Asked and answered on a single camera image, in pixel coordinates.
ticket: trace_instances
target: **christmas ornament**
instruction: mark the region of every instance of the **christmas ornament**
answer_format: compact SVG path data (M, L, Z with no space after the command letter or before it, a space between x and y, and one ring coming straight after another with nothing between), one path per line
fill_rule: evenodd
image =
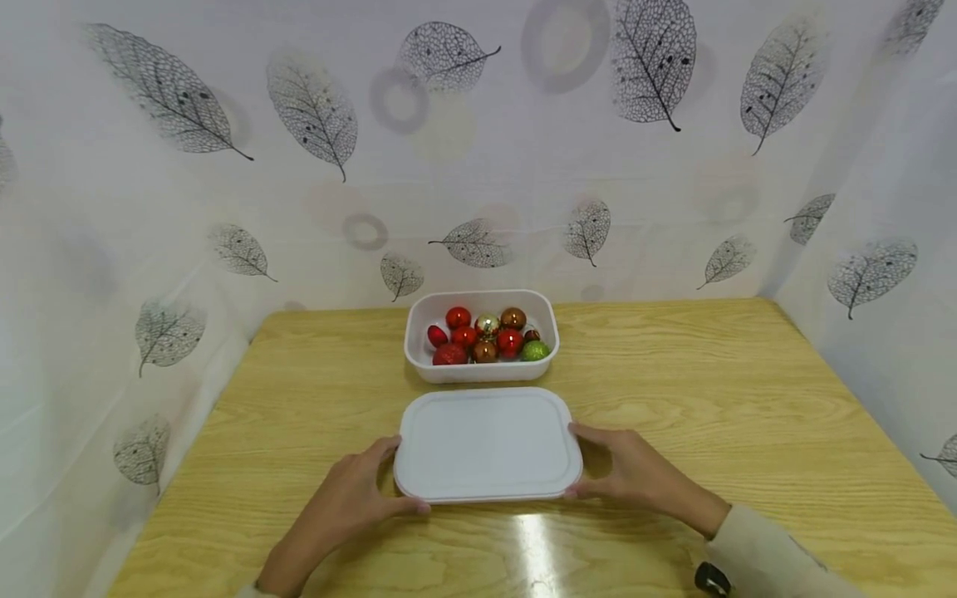
M472 323L472 314L464 307L453 307L445 314L445 323L449 330L455 330Z
M501 312L501 325L505 328L522 330L525 328L525 312L518 307L509 307Z
M443 344L435 350L432 365L462 365L469 363L469 354L457 344Z
M466 349L479 341L479 333L472 326L462 326L452 331L452 342Z
M445 330L442 330L435 324L429 326L429 330L428 332L426 332L426 336L429 338L429 343L432 343L432 346L436 348L442 346L443 344L449 341L449 337L446 336Z
M489 341L479 341L472 349L472 359L477 364L493 364L499 360L499 350Z
M495 338L500 328L501 322L492 314L481 314L476 318L476 332L483 339Z
M499 347L499 355L505 359L515 359L522 350L525 339L522 333L511 328L503 328L496 339L496 345Z
M551 349L548 348L547 344L541 341L532 341L526 343L522 349L522 361L537 362L548 357L548 353L551 353Z

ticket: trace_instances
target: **wood grain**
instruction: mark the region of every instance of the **wood grain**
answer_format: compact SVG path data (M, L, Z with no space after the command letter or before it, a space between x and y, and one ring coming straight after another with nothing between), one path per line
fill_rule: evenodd
M555 313L562 347L537 384L576 419L638 429L869 596L954 595L957 522L773 303ZM253 580L332 463L436 389L405 364L406 315L270 317L110 596L232 596ZM608 463L588 452L586 466ZM347 546L304 596L699 596L702 555L680 524L601 504L443 506Z

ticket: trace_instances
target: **hand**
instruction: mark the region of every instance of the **hand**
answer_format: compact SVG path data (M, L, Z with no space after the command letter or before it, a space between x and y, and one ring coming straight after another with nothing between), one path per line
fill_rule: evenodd
M349 454L332 466L323 484L262 568L258 588L280 598L297 598L309 576L336 548L397 515L425 515L418 498L386 498L376 478L380 465L401 438L379 438L362 454Z
M612 454L612 472L583 479L566 498L610 498L683 521L707 539L717 535L731 506L661 456L634 430L598 430L572 423L568 429Z

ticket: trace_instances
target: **green ornament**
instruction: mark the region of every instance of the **green ornament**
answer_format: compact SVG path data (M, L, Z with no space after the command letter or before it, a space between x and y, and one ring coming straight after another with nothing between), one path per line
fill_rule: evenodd
M522 347L522 361L537 362L548 357L548 353L551 353L551 349L548 348L547 344L541 341L531 341L525 343L525 346Z

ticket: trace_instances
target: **black object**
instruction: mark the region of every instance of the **black object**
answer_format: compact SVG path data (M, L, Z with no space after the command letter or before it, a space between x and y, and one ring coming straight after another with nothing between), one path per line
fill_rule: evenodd
M731 582L720 569L710 563L701 563L695 571L695 587L709 596L726 597L731 594Z

